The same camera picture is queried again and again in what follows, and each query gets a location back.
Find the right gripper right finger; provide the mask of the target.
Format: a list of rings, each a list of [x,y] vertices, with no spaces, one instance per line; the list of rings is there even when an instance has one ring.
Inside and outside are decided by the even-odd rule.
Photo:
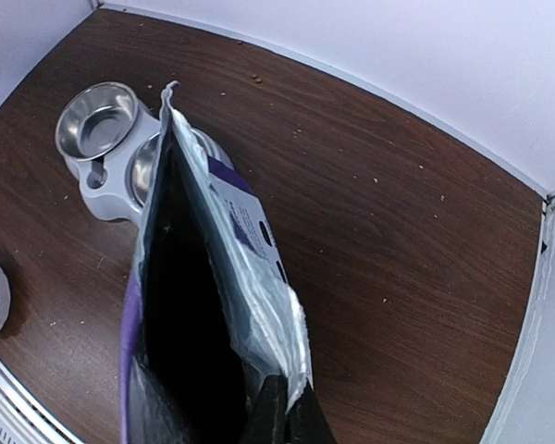
[[[307,384],[288,413],[290,442],[293,444],[336,444],[315,392]]]

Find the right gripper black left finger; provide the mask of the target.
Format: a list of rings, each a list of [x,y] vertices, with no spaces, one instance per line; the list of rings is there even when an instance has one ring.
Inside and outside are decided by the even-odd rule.
[[[268,376],[249,414],[246,425],[247,443],[285,443],[287,401],[287,378],[282,375]]]

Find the purple puppy food bag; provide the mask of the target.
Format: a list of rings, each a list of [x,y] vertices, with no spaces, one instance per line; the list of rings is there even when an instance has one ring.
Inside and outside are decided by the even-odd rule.
[[[208,155],[161,93],[155,182],[129,274],[119,352],[125,443],[247,443],[268,376],[307,384],[305,314],[260,200],[227,159]]]

